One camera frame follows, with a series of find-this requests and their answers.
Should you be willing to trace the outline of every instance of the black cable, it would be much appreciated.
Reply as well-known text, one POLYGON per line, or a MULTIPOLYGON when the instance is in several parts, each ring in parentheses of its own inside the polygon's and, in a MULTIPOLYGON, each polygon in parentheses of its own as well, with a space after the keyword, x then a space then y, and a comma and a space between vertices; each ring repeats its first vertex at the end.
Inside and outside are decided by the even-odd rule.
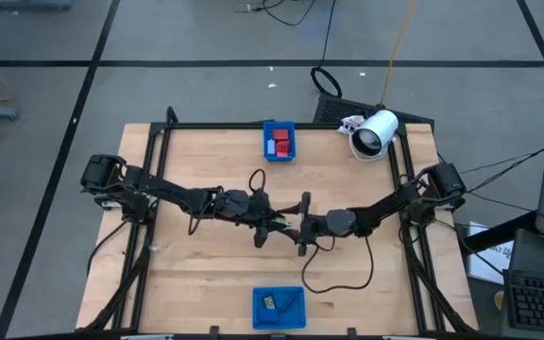
POLYGON ((451 226, 450 224, 444 222, 444 221, 440 221, 439 219, 436 219, 435 222, 439 222, 440 224, 443 224, 449 228, 451 228, 452 230, 454 230, 454 232, 457 234, 457 239, 459 240, 459 243, 461 244, 461 246, 463 246, 465 249, 467 249, 467 251, 469 251, 471 254, 475 255, 478 259, 482 260, 482 262, 484 262, 485 264, 487 264, 490 268, 492 268, 492 270, 496 271, 497 273, 499 273, 499 275, 502 276, 502 272, 499 270, 499 268, 497 268, 496 266, 494 266, 491 262, 489 262, 487 259, 483 258, 482 256, 480 256, 480 254, 478 254, 477 252, 473 251, 473 249, 471 249, 466 243, 465 243, 465 240, 463 239, 463 235, 461 235, 461 233, 459 232, 459 230, 457 230, 457 228, 455 226, 451 226))
POLYGON ((332 244, 331 244, 331 247, 326 249, 324 247, 322 247, 321 245, 319 245, 317 242, 314 242, 314 244, 320 248, 320 250, 322 251, 326 251, 326 252, 331 252, 333 249, 335 249, 335 236, 332 237, 332 244))
MULTIPOLYGON (((421 232, 416 236, 415 240, 412 240, 411 244, 407 246, 412 247, 415 244, 415 242, 419 240, 419 238, 421 238, 421 232)), ((402 228, 398 228, 398 239, 402 242, 403 245, 405 245, 404 238, 402 237, 402 228)))
POLYGON ((509 165, 508 167, 506 167, 504 170, 500 171, 499 173, 491 176, 490 178, 487 178, 485 181, 483 181, 482 183, 478 184, 477 186, 475 186, 473 189, 467 191, 468 193, 472 193, 480 188, 483 188, 485 187, 486 185, 490 184, 492 181, 494 181, 495 179, 498 179, 499 177, 505 175, 506 173, 508 173, 509 171, 513 170, 516 166, 530 160, 531 158, 535 157, 536 155, 538 155, 539 153, 543 152, 544 151, 544 147, 536 152, 533 152, 531 153, 530 155, 528 155, 526 158, 522 159, 522 160, 519 160, 519 161, 515 161, 514 163, 512 163, 511 165, 509 165))
POLYGON ((90 254, 90 259, 87 262, 87 275, 88 276, 90 275, 90 269, 92 268, 92 260, 94 259, 95 253, 97 253, 98 249, 100 249, 107 241, 109 241, 109 239, 112 236, 114 236, 117 232, 119 232, 119 230, 121 230, 121 228, 127 223, 128 223, 127 221, 121 223, 117 228, 115 228, 113 231, 111 231, 110 234, 108 234, 105 238, 103 238, 102 241, 100 241, 95 246, 95 248, 92 250, 92 254, 90 254))
POLYGON ((251 185, 251 182, 253 181, 253 178, 255 177, 255 175, 257 175, 257 173, 262 173, 262 186, 260 186, 260 189, 263 190, 265 188, 265 171, 263 169, 257 169, 253 172, 253 174, 251 174, 251 177, 249 178, 249 189, 251 189, 251 191, 253 193, 255 193, 255 189, 253 189, 253 186, 251 185))
POLYGON ((468 173, 470 173, 470 172, 474 172, 474 171, 486 169, 486 168, 489 168, 489 167, 492 167, 492 166, 501 165, 501 164, 503 164, 503 163, 507 163, 507 162, 510 162, 510 161, 515 161, 515 160, 520 159, 520 158, 525 157, 525 156, 531 156, 532 154, 534 154, 534 152, 525 153, 525 154, 523 154, 523 155, 519 155, 519 156, 516 156, 516 157, 512 157, 512 158, 507 159, 507 160, 504 160, 504 161, 497 161, 497 162, 494 162, 494 163, 491 163, 491 164, 488 164, 488 165, 478 166, 478 167, 475 167, 475 168, 473 168, 473 169, 468 169, 468 170, 466 170, 466 171, 462 171, 462 172, 460 172, 459 174, 464 175, 464 174, 468 174, 468 173))
POLYGON ((515 204, 502 202, 502 201, 499 201, 499 200, 497 200, 497 199, 492 199, 492 198, 484 197, 484 196, 482 196, 482 195, 478 195, 478 194, 474 194, 474 193, 467 193, 467 194, 476 196, 476 197, 478 197, 478 198, 480 198, 480 199, 483 199, 483 200, 486 200, 486 201, 488 201, 488 202, 493 202, 493 203, 497 203, 497 204, 502 204, 502 205, 504 205, 504 206, 506 206, 506 207, 511 207, 511 208, 515 208, 515 209, 520 209, 520 210, 523 210, 523 211, 525 211, 525 212, 536 213, 536 214, 538 214, 539 216, 544 217, 544 213, 538 212, 538 211, 536 211, 536 210, 532 210, 532 209, 520 207, 520 206, 517 206, 517 205, 515 205, 515 204))
MULTIPOLYGON (((268 6, 267 9, 273 9, 274 7, 282 4, 283 1, 279 1, 278 3, 272 5, 272 6, 268 6)), ((261 6, 259 7, 255 7, 253 9, 251 9, 251 4, 248 3, 248 2, 245 2, 245 3, 238 3, 238 4, 234 4, 234 6, 232 6, 232 10, 235 12, 235 13, 250 13, 250 12, 259 12, 260 10, 263 10, 264 9, 264 3, 262 3, 261 6), (246 7, 246 10, 236 10, 237 7, 239 6, 245 6, 246 7)))
POLYGON ((371 280, 373 279, 373 272, 375 271, 375 262, 373 261, 373 251, 370 249, 370 243, 368 242, 368 237, 365 237, 365 242, 366 242, 366 248, 368 249, 368 257, 370 258, 370 273, 368 274, 368 279, 366 280, 365 284, 361 286, 334 285, 322 290, 315 290, 312 287, 310 287, 310 285, 306 282, 305 274, 306 274, 306 268, 308 268, 308 265, 310 265, 310 263, 312 262, 316 254, 318 253, 318 250, 320 249, 320 246, 316 245, 314 254, 312 254, 310 259, 306 261, 306 264, 303 265, 303 268, 301 269, 301 282, 303 283, 303 286, 306 287, 310 292, 314 294, 327 293, 334 289, 349 289, 349 290, 365 289, 370 284, 371 280))
POLYGON ((442 162, 446 162, 446 161, 444 160, 444 157, 442 157, 442 155, 440 155, 439 152, 436 151, 435 153, 438 154, 438 157, 440 158, 440 160, 441 160, 442 162))
POLYGON ((322 58, 320 59, 318 66, 313 67, 312 70, 310 70, 310 77, 312 78, 312 81, 314 82, 314 85, 316 86, 316 88, 322 94, 341 98, 343 96, 343 93, 341 92, 341 86, 339 86, 339 82, 333 76, 331 76, 331 74, 327 70, 322 68, 322 64, 325 62, 325 57, 327 56, 327 44, 329 43, 329 33, 331 32, 332 15, 335 12, 335 2, 336 0, 332 0, 331 14, 329 14, 329 23, 327 25, 327 36, 325 37, 325 47, 322 50, 322 58), (324 87, 322 87, 322 85, 320 84, 320 82, 318 82, 318 79, 316 78, 316 73, 320 73, 321 75, 323 75, 335 88, 335 90, 337 91, 337 94, 332 94, 328 92, 324 87))
POLYGON ((274 7, 282 4, 284 2, 284 0, 280 0, 277 4, 275 5, 272 5, 272 6, 267 6, 266 3, 268 2, 268 0, 263 0, 262 1, 262 6, 260 8, 255 8, 253 11, 260 11, 260 10, 263 10, 265 11, 270 17, 272 17, 274 20, 278 21, 279 23, 281 24, 285 24, 287 26, 292 26, 292 27, 295 27, 295 26, 298 26, 299 24, 301 24, 301 22, 303 22, 303 20, 306 18, 306 16, 308 16, 308 13, 310 12, 310 9, 312 9, 312 7, 314 6, 314 2, 316 2, 316 0, 312 0, 312 2, 310 3, 310 6, 308 7, 308 9, 306 9, 306 12, 303 13, 303 16, 301 17, 301 19, 299 19, 298 22, 296 23, 288 23, 284 20, 282 20, 281 18, 277 17, 276 15, 272 14, 269 9, 273 9, 274 7))
POLYGON ((200 224, 200 221, 203 219, 203 217, 205 216, 205 211, 207 211, 207 208, 213 204, 213 211, 212 211, 212 216, 215 216, 215 202, 221 198, 221 195, 224 193, 224 188, 222 188, 221 186, 218 186, 217 187, 217 194, 209 200, 209 202, 207 202, 207 204, 205 204, 205 207, 203 207, 203 209, 200 211, 200 213, 198 214, 198 217, 196 218, 196 223, 195 223, 195 227, 193 228, 193 217, 192 217, 192 208, 190 209, 190 212, 191 212, 191 215, 190 215, 190 222, 188 223, 188 235, 189 236, 192 236, 195 232, 196 232, 196 229, 198 228, 198 225, 200 224))

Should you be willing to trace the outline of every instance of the white paper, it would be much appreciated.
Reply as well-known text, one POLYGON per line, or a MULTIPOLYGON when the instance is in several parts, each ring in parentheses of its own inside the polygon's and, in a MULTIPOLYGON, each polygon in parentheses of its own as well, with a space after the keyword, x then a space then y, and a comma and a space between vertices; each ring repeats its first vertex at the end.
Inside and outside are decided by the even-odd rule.
MULTIPOLYGON (((487 230, 484 225, 475 222, 469 222, 469 229, 467 235, 475 235, 478 232, 487 230)), ((485 260, 492 263, 499 270, 509 269, 509 261, 511 260, 511 252, 513 250, 513 241, 506 242, 499 246, 492 246, 484 251, 480 251, 478 255, 482 256, 485 260)), ((475 255, 469 255, 467 258, 469 263, 469 270, 467 274, 475 279, 484 281, 491 281, 498 284, 503 284, 502 275, 499 275, 488 264, 484 263, 480 258, 475 255)))

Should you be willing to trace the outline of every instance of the black bracket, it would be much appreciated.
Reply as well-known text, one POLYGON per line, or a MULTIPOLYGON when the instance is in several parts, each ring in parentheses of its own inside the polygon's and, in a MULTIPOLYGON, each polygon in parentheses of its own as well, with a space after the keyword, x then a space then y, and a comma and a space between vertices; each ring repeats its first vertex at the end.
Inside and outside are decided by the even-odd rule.
POLYGON ((209 327, 209 340, 218 340, 219 339, 219 326, 209 327))
POLYGON ((358 333, 353 327, 348 328, 348 340, 358 340, 358 333))

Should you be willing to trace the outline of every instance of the floor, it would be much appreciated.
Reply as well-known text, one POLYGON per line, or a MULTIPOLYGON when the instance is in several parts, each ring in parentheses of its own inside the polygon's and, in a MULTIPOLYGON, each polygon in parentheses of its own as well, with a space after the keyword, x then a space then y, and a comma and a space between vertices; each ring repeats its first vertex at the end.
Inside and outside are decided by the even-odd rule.
MULTIPOLYGON (((9 337, 74 328, 101 218, 78 179, 90 155, 116 151, 124 124, 160 121, 168 105, 182 122, 313 120, 309 71, 332 1, 316 1, 297 27, 233 13, 237 2, 75 0, 68 12, 0 11, 0 74, 21 111, 0 121, 0 313, 29 233, 43 226, 9 337)), ((341 66, 327 69, 346 99, 379 101, 408 4, 337 1, 327 59, 341 66)), ((308 5, 290 1, 275 13, 296 20, 308 5)), ((386 104, 433 118, 440 153, 459 169, 544 146, 544 1, 420 1, 398 60, 386 104)), ((480 194, 536 207, 543 162, 480 194)), ((519 214, 472 197, 455 219, 492 226, 519 214)), ((481 328, 493 333, 497 287, 470 284, 481 328)))

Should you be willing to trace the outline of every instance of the small object in bin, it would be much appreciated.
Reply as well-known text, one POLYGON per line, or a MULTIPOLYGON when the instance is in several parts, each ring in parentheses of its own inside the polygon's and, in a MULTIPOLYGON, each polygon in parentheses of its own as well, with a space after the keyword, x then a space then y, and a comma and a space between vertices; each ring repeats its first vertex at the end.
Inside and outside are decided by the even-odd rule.
POLYGON ((289 146, 290 146, 290 145, 291 145, 291 144, 289 143, 289 141, 277 141, 277 142, 276 142, 276 152, 277 152, 277 156, 278 156, 278 153, 279 153, 279 152, 288 154, 288 153, 289 153, 289 146))
POLYGON ((263 122, 263 157, 269 162, 289 162, 294 159, 297 154, 296 148, 296 133, 295 123, 293 122, 263 122), (286 152, 278 154, 278 146, 276 145, 278 138, 284 138, 284 132, 276 132, 278 136, 275 136, 276 130, 286 130, 288 136, 286 142, 288 142, 288 149, 286 152), (275 152, 271 153, 268 147, 268 141, 273 140, 275 142, 275 152))
POLYGON ((286 128, 276 128, 274 129, 274 140, 275 141, 288 141, 289 140, 289 130, 286 128))
POLYGON ((272 296, 263 297, 263 305, 265 306, 265 309, 276 309, 276 305, 274 304, 274 297, 272 296))
POLYGON ((276 154, 276 147, 274 145, 274 140, 268 140, 268 155, 276 154))
POLYGON ((253 288, 253 329, 294 330, 305 327, 303 287, 253 288))

